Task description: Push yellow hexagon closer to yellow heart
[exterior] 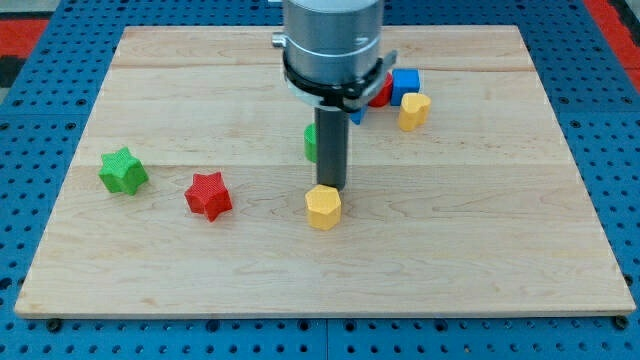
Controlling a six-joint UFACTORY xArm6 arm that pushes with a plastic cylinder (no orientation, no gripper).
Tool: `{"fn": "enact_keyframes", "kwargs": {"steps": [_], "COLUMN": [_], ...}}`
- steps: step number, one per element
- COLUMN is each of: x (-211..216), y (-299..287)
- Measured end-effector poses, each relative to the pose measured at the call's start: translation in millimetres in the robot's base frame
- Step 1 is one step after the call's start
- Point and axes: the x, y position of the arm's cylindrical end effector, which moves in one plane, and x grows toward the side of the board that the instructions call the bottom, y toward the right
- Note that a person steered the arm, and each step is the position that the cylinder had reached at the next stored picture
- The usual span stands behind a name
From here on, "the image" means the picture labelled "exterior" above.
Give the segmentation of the black mounting bracket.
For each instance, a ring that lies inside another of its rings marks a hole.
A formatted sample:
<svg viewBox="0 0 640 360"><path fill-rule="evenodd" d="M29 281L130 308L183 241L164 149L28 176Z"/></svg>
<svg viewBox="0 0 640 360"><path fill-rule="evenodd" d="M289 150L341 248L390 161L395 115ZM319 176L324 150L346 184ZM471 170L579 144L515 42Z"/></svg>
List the black mounting bracket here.
<svg viewBox="0 0 640 360"><path fill-rule="evenodd" d="M283 54L283 74L290 91L308 105L326 111L355 113L378 95L397 56L397 50L390 51L383 58L378 58L368 73L352 82L324 84L297 73Z"/></svg>

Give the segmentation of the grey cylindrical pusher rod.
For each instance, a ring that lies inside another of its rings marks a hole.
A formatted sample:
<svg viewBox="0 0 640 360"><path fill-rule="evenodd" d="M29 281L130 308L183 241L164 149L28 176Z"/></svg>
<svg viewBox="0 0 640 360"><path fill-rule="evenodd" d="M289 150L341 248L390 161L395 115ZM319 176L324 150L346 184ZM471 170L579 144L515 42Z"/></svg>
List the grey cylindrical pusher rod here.
<svg viewBox="0 0 640 360"><path fill-rule="evenodd" d="M349 115L316 108L314 117L317 183L342 190L347 175Z"/></svg>

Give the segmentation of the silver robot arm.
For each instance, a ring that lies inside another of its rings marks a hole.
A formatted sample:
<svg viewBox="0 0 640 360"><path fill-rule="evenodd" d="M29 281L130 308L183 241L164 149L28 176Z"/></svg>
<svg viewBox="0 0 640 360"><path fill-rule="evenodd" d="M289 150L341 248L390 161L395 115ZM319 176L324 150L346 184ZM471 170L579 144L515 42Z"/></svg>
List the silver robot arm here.
<svg viewBox="0 0 640 360"><path fill-rule="evenodd" d="M314 109L316 182L342 190L347 180L350 115L384 86L397 52L380 54L381 0L286 0L282 49L285 81Z"/></svg>

